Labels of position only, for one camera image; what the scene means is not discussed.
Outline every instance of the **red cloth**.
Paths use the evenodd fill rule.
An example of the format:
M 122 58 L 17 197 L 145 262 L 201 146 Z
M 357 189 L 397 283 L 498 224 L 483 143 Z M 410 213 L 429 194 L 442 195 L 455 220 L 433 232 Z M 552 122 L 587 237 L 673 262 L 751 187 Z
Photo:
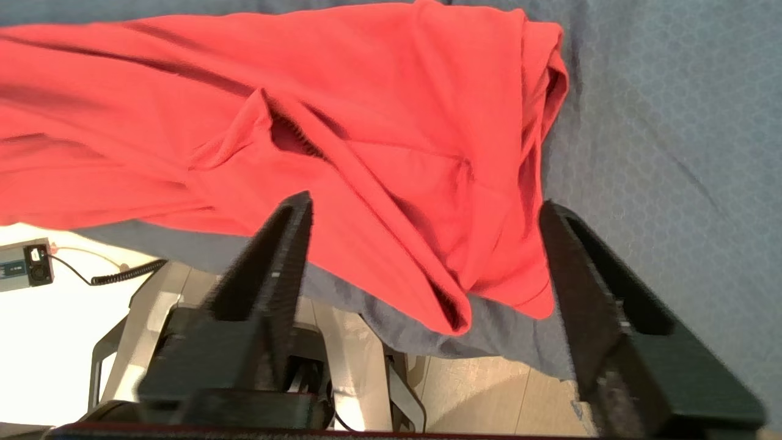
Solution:
M 432 1 L 0 29 L 0 224 L 251 236 L 308 189 L 310 261 L 430 329 L 469 328 L 466 292 L 544 318 L 560 44 Z

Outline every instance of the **electronic device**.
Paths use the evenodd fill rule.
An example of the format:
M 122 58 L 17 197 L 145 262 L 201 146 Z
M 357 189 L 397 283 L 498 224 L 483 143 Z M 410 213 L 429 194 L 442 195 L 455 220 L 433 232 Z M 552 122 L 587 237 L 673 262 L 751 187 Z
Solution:
M 54 281 L 48 239 L 0 246 L 0 292 L 37 287 Z

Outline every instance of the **coiled cable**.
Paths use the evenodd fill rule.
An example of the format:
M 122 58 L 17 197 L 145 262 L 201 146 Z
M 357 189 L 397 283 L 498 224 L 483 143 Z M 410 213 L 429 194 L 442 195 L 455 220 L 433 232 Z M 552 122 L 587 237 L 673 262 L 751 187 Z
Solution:
M 119 272 L 114 273 L 112 275 L 104 275 L 104 276 L 93 276 L 91 280 L 87 281 L 86 278 L 84 278 L 79 271 L 74 269 L 73 266 L 69 265 L 65 261 L 63 261 L 59 257 L 55 257 L 54 255 L 49 255 L 49 257 L 52 260 L 57 260 L 60 263 L 62 263 L 65 267 L 71 270 L 71 272 L 75 273 L 76 276 L 81 278 L 84 283 L 86 283 L 88 286 L 105 286 L 106 284 L 114 284 L 114 283 L 121 283 L 123 281 L 132 280 L 134 278 L 138 278 L 139 276 L 146 275 L 151 272 L 155 272 L 158 269 L 165 266 L 166 263 L 168 263 L 167 260 L 155 260 L 150 261 L 149 263 L 146 263 L 144 265 L 140 265 L 139 267 L 134 267 L 133 269 L 128 269 L 125 272 Z

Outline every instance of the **blue fabric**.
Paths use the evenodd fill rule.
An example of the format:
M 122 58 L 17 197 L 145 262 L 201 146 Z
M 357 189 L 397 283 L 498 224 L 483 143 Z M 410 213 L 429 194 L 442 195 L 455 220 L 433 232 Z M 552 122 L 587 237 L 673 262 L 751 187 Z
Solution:
M 355 2 L 0 0 L 0 25 Z M 454 3 L 521 7 L 562 24 L 572 91 L 547 140 L 546 196 L 584 217 L 761 396 L 771 427 L 782 429 L 782 2 Z M 245 243 L 166 230 L 160 239 L 137 222 L 80 232 L 213 271 Z M 475 300 L 475 328 L 446 338 L 318 268 L 307 274 L 310 295 L 360 312 L 394 348 L 501 354 L 569 376 L 557 316 L 534 323 Z

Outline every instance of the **wooden floor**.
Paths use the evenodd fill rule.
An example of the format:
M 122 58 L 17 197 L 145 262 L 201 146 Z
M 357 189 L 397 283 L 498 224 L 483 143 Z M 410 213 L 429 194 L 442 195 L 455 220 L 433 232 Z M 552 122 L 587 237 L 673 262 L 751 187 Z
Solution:
M 590 436 L 572 383 L 503 358 L 408 359 L 427 432 Z M 576 415 L 582 413 L 586 422 Z

